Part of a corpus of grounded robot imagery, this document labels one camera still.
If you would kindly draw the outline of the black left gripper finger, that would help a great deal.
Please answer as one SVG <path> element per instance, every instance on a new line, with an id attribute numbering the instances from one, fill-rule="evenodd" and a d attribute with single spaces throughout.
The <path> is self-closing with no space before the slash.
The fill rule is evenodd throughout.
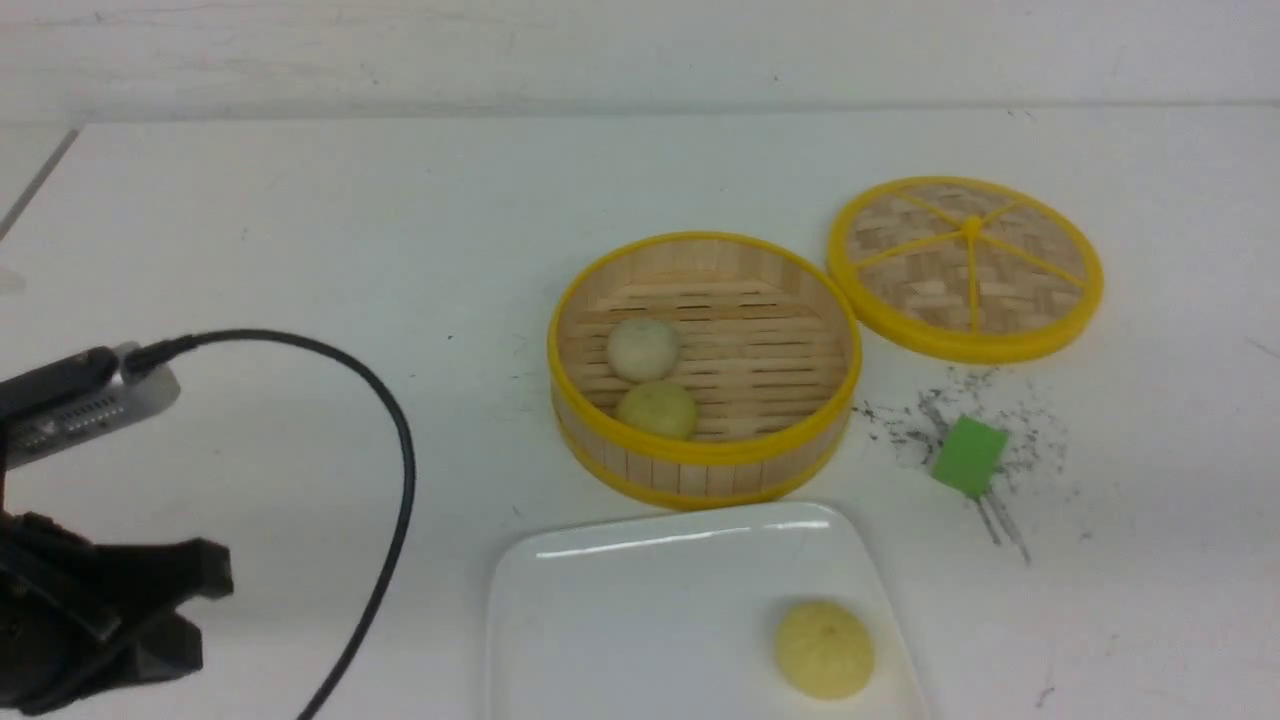
<path id="1" fill-rule="evenodd" d="M 106 612 L 173 610 L 197 597 L 221 600 L 234 589 L 229 550 L 202 538 L 100 544 L 90 564 L 90 600 Z"/>

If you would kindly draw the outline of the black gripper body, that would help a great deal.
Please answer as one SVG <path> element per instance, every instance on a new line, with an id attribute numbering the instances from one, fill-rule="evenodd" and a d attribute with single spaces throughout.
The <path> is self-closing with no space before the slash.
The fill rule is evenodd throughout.
<path id="1" fill-rule="evenodd" d="M 3 514 L 1 536 L 3 707 L 22 708 L 110 638 L 111 605 L 87 539 L 32 512 Z"/>

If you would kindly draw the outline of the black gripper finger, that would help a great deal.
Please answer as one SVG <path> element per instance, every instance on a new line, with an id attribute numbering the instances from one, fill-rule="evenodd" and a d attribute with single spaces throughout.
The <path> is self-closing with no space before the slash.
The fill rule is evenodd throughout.
<path id="1" fill-rule="evenodd" d="M 178 612 L 161 612 L 111 641 L 95 688 L 119 691 L 175 682 L 202 669 L 202 632 Z"/>

